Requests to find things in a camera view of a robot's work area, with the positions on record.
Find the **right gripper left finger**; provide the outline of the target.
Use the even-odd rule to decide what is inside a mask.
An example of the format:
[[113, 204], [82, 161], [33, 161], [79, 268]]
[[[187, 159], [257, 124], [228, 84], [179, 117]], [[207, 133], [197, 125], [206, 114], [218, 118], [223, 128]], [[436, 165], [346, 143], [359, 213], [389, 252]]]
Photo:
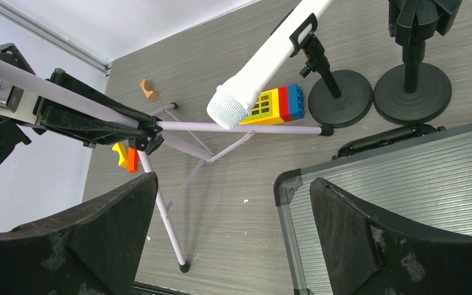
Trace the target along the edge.
[[0, 232], [0, 294], [130, 294], [155, 207], [153, 172]]

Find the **white music stand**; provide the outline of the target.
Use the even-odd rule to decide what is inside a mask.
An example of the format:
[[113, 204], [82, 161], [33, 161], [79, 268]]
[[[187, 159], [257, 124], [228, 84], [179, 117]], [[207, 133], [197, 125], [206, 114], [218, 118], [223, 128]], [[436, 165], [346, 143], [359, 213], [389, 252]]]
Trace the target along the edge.
[[49, 80], [35, 74], [14, 44], [0, 46], [0, 125], [5, 126], [0, 164], [17, 143], [29, 144], [22, 132], [51, 131], [93, 148], [128, 141], [136, 149], [145, 171], [152, 170], [149, 156], [161, 145], [190, 154], [201, 163], [217, 156], [204, 145], [191, 145], [169, 135], [169, 131], [221, 132], [215, 123], [168, 122], [159, 113], [146, 114], [97, 92], [57, 69]]

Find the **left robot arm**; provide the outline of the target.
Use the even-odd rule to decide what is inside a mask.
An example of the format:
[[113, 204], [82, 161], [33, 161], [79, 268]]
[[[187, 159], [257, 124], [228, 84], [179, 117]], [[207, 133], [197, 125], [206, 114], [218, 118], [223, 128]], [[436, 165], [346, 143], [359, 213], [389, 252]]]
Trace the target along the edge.
[[[36, 74], [13, 43], [0, 45], [0, 61], [9, 67], [16, 67], [25, 75]], [[75, 93], [135, 123], [129, 126], [123, 122], [99, 119], [91, 116], [89, 111], [77, 109], [75, 103], [62, 103], [61, 95], [53, 100], [46, 97], [46, 89], [35, 93], [25, 89], [24, 83], [14, 84], [0, 78], [0, 164], [10, 156], [17, 144], [31, 143], [22, 127], [31, 128], [38, 135], [54, 132], [80, 141], [88, 148], [128, 141], [131, 148], [146, 155], [163, 143], [157, 117], [116, 102], [60, 68], [53, 71], [48, 82], [53, 83], [60, 93]]]

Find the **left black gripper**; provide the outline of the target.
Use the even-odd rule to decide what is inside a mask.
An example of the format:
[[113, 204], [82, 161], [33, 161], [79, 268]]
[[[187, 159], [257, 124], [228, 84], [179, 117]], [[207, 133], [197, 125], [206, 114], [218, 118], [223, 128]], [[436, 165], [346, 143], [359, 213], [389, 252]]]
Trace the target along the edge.
[[[0, 45], [0, 60], [35, 74], [13, 43]], [[3, 80], [0, 80], [0, 116], [32, 128], [39, 135], [50, 130], [79, 140], [87, 147], [94, 144], [110, 145], [130, 138], [156, 136], [156, 117], [113, 100], [63, 69], [55, 69], [48, 81], [136, 120], [136, 127], [94, 118]]]

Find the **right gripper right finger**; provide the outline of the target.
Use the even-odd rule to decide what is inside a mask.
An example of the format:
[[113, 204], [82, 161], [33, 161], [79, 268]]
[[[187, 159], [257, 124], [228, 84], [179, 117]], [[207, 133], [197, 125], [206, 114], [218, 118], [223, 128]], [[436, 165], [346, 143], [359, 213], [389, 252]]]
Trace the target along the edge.
[[309, 191], [334, 294], [472, 294], [472, 236], [405, 218], [323, 178]]

